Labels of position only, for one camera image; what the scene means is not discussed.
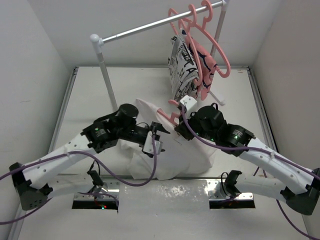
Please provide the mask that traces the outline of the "white t shirt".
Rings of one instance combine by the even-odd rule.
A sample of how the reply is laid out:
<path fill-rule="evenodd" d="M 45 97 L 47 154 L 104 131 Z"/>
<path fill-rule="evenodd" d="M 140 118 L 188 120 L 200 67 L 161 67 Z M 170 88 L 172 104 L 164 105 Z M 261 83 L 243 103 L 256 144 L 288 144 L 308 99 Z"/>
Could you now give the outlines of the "white t shirt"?
<path fill-rule="evenodd" d="M 139 98 L 133 105 L 139 111 L 138 123 L 158 122 L 170 132 L 162 133 L 160 137 L 165 151 L 157 156 L 155 178 L 162 181 L 176 176 L 202 174 L 213 166 L 216 149 L 195 138 L 187 141 L 178 135 L 174 130 L 178 118 L 176 113 L 167 114 L 160 107 Z M 129 154 L 127 170 L 130 175 L 134 179 L 148 178 L 153 171 L 153 158 L 144 154 L 137 143 L 120 140 L 119 144 L 120 149 Z"/>

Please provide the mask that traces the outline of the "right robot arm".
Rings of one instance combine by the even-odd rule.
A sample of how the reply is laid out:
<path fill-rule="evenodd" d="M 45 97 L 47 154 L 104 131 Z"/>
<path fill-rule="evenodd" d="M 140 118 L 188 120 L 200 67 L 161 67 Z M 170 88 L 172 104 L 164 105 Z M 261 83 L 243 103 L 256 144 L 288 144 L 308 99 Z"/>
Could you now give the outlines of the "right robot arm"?
<path fill-rule="evenodd" d="M 320 198 L 320 170 L 311 170 L 269 148 L 246 128 L 227 123 L 214 104 L 190 110 L 179 104 L 181 111 L 175 131 L 186 140 L 198 139 L 203 144 L 221 150 L 271 174 L 270 178 L 249 176 L 231 170 L 221 184 L 226 197 L 254 193 L 286 203 L 292 210 L 312 215 Z"/>

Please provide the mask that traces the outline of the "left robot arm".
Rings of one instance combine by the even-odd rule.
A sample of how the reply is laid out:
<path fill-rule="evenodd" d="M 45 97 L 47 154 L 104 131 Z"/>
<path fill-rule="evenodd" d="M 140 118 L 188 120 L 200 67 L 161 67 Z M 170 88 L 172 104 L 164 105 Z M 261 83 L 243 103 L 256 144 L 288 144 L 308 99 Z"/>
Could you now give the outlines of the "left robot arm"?
<path fill-rule="evenodd" d="M 122 104 L 113 113 L 97 118 L 72 140 L 33 162 L 12 164 L 9 168 L 14 188 L 24 211 L 39 208 L 53 197 L 82 193 L 98 195 L 104 182 L 95 170 L 67 179 L 58 179 L 64 170 L 79 161 L 112 148 L 119 140 L 138 144 L 148 157 L 156 159 L 163 152 L 158 132 L 167 133 L 159 122 L 145 127 L 137 124 L 138 109 Z"/>

